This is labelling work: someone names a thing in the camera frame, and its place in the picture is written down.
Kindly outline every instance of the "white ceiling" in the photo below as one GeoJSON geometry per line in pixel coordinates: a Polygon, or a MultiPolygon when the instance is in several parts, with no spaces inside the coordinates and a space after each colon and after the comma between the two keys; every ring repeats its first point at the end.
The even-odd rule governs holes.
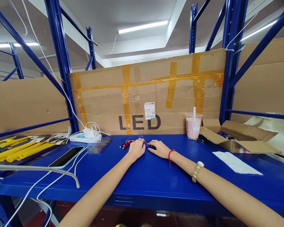
{"type": "MultiPolygon", "coordinates": [[[[21,0],[12,0],[12,2],[28,27],[28,35],[22,36],[23,39],[26,42],[35,42],[21,0]]],[[[115,48],[111,55],[95,47],[98,67],[111,67],[187,54],[190,8],[192,3],[197,2],[200,9],[204,0],[60,0],[61,6],[84,32],[85,27],[92,28],[93,39],[107,52],[111,52],[117,34],[115,48]],[[169,20],[169,23],[165,26],[135,32],[117,33],[120,29],[163,20],[169,20]]],[[[25,0],[25,3],[45,54],[55,54],[44,1],[25,0]]],[[[211,1],[198,20],[197,51],[205,49],[223,4],[224,0],[211,1]]],[[[246,22],[257,12],[259,13],[246,27],[243,36],[274,21],[283,9],[284,0],[250,0],[246,22]]],[[[8,0],[0,0],[0,10],[16,30],[24,32],[23,25],[8,0]]],[[[63,23],[71,66],[74,70],[84,70],[87,64],[86,41],[68,21],[63,20],[63,23]]],[[[245,42],[259,41],[267,31],[260,32],[245,42]]],[[[219,41],[222,33],[223,25],[217,34],[215,46],[212,48],[221,47],[219,41]]],[[[278,34],[278,37],[283,36],[284,29],[278,34]]],[[[0,24],[0,43],[8,41],[13,41],[13,39],[0,24]]],[[[42,56],[40,47],[31,47],[31,49],[38,57],[42,56]]],[[[40,71],[22,48],[18,47],[17,52],[22,67],[40,71]]],[[[0,53],[0,61],[13,64],[11,56],[3,53],[0,53]]],[[[41,61],[49,69],[46,61],[41,61]]],[[[56,58],[49,58],[49,62],[54,70],[58,69],[56,58]]]]}

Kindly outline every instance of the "plastic cup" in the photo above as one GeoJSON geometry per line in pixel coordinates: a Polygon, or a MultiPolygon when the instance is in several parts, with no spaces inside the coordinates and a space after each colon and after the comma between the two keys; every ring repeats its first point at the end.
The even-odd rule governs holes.
{"type": "Polygon", "coordinates": [[[185,114],[185,116],[187,137],[190,139],[198,139],[203,115],[197,113],[194,118],[193,113],[188,113],[185,114]]]}

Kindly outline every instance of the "red string bracelet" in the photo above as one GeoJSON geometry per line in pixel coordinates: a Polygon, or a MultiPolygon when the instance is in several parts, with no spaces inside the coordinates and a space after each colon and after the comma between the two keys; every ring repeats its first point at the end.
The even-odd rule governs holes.
{"type": "Polygon", "coordinates": [[[170,153],[172,152],[172,151],[176,151],[175,149],[172,149],[170,152],[169,152],[169,154],[168,154],[168,159],[169,159],[169,169],[171,169],[171,167],[170,167],[170,163],[172,162],[172,160],[170,160],[170,153]]]}

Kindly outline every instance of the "blue metal rack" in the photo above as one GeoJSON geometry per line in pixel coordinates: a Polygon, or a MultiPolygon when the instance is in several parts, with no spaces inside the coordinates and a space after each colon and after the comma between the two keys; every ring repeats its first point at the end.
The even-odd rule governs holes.
{"type": "MultiPolygon", "coordinates": [[[[208,5],[209,0],[206,0],[200,11],[197,13],[198,5],[192,5],[191,8],[191,26],[190,26],[190,39],[189,39],[189,53],[195,52],[196,46],[196,27],[197,20],[201,13],[204,11],[205,7],[208,5]]],[[[209,51],[218,29],[222,23],[225,16],[224,32],[222,48],[232,49],[234,51],[227,51],[226,65],[225,65],[225,75],[222,90],[222,100],[220,108],[220,123],[222,124],[226,120],[230,120],[231,113],[236,114],[247,114],[253,116],[262,116],[270,118],[284,119],[284,114],[269,114],[269,113],[258,113],[249,111],[232,110],[233,100],[234,100],[234,89],[240,78],[246,73],[249,67],[254,63],[258,56],[263,52],[271,40],[276,36],[276,34],[284,26],[284,12],[278,18],[277,22],[271,27],[271,29],[264,36],[259,45],[255,48],[246,62],[242,65],[238,71],[241,40],[243,32],[239,32],[243,29],[245,23],[245,16],[247,10],[248,0],[226,0],[225,4],[220,12],[212,35],[206,46],[205,51],[209,51]]]]}
{"type": "Polygon", "coordinates": [[[21,69],[21,65],[20,65],[20,62],[19,62],[19,58],[17,56],[17,51],[16,51],[14,44],[9,43],[9,48],[10,48],[11,53],[4,51],[4,50],[1,50],[1,49],[0,49],[0,52],[11,55],[13,57],[16,68],[13,71],[11,71],[11,73],[8,74],[7,77],[5,77],[3,79],[3,81],[8,80],[16,71],[18,73],[19,79],[24,79],[23,72],[22,72],[22,69],[21,69]]]}
{"type": "MultiPolygon", "coordinates": [[[[190,42],[189,42],[189,53],[195,52],[196,47],[196,28],[197,28],[197,20],[200,18],[201,14],[205,10],[206,6],[209,4],[210,0],[206,0],[204,5],[201,7],[198,12],[198,5],[192,6],[191,8],[191,28],[190,28],[190,42]]],[[[223,48],[233,49],[234,51],[227,52],[226,65],[225,65],[225,76],[224,76],[224,84],[222,91],[222,101],[221,101],[221,110],[220,110],[220,122],[223,123],[225,120],[230,119],[231,113],[239,113],[239,114],[248,114],[248,115],[256,115],[256,116],[264,116],[264,117],[273,117],[284,119],[284,115],[282,114],[266,114],[266,113],[256,113],[256,112],[246,112],[246,111],[237,111],[232,110],[232,102],[234,96],[234,88],[238,80],[243,76],[246,70],[252,65],[255,59],[261,54],[261,52],[265,49],[268,43],[273,39],[273,37],[278,33],[278,31],[284,26],[284,12],[280,16],[277,23],[272,26],[270,31],[266,34],[263,40],[259,43],[256,49],[253,51],[251,56],[247,59],[247,61],[243,64],[241,69],[238,71],[238,63],[240,52],[236,53],[241,49],[241,39],[242,33],[237,35],[243,28],[245,23],[246,9],[247,9],[248,0],[226,0],[225,4],[220,12],[208,45],[206,47],[206,51],[210,50],[213,40],[218,32],[219,27],[225,17],[224,24],[224,32],[223,32],[223,48]]],[[[31,49],[25,44],[20,35],[15,31],[15,29],[11,26],[11,24],[7,21],[7,19],[0,12],[0,22],[2,25],[8,30],[11,36],[22,46],[25,52],[29,55],[29,57],[37,64],[37,66],[41,69],[41,71],[45,74],[45,76],[54,84],[54,86],[60,91],[60,93],[66,98],[66,104],[68,109],[69,117],[66,119],[61,119],[53,122],[43,123],[39,125],[29,126],[21,129],[11,130],[8,132],[0,133],[0,137],[7,136],[43,126],[47,126],[50,124],[59,123],[62,121],[70,121],[72,131],[79,131],[78,121],[75,118],[75,109],[74,109],[74,100],[71,92],[71,85],[69,81],[68,74],[72,72],[67,43],[65,39],[64,27],[62,22],[62,15],[66,17],[66,19],[78,30],[78,32],[87,40],[89,43],[90,49],[90,59],[86,70],[89,70],[90,67],[92,69],[96,69],[96,59],[95,52],[92,40],[92,31],[91,28],[86,28],[87,35],[76,25],[76,23],[69,17],[69,15],[61,8],[59,4],[59,0],[45,0],[45,5],[48,13],[51,33],[53,36],[55,51],[57,55],[59,70],[61,78],[63,79],[63,88],[59,85],[59,83],[55,80],[55,78],[50,74],[50,72],[46,69],[46,67],[40,62],[37,56],[31,51],[31,49]]],[[[14,50],[12,53],[0,50],[3,53],[14,55],[14,50]]],[[[11,199],[8,194],[0,195],[0,218],[2,222],[6,223],[10,216],[14,213],[15,209],[11,202],[11,199]]],[[[21,226],[18,217],[16,216],[10,226],[21,226]]]]}

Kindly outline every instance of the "blue workbench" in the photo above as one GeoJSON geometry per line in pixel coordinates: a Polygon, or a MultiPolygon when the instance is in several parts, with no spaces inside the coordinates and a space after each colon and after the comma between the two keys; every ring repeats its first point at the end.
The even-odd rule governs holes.
{"type": "MultiPolygon", "coordinates": [[[[161,140],[170,149],[176,149],[185,157],[195,162],[202,161],[206,168],[259,199],[284,217],[284,163],[263,154],[235,154],[263,173],[263,176],[238,174],[212,153],[226,150],[206,139],[204,144],[188,140],[186,135],[112,136],[111,143],[101,154],[87,154],[79,163],[77,167],[77,177],[81,184],[79,189],[76,188],[75,181],[71,177],[64,176],[47,189],[41,198],[77,202],[126,154],[128,148],[123,151],[119,146],[129,138],[138,137],[144,138],[147,142],[152,139],[161,140]]],[[[48,166],[71,147],[78,145],[84,144],[71,142],[61,146],[32,165],[48,166]]],[[[29,171],[13,173],[0,181],[0,195],[22,197],[45,174],[46,172],[29,171]]],[[[51,173],[32,190],[29,197],[35,198],[44,187],[59,176],[60,174],[51,173]]],[[[107,201],[107,205],[231,216],[200,184],[192,183],[190,176],[176,164],[172,163],[170,170],[167,159],[161,159],[148,150],[129,168],[107,201]]]]}

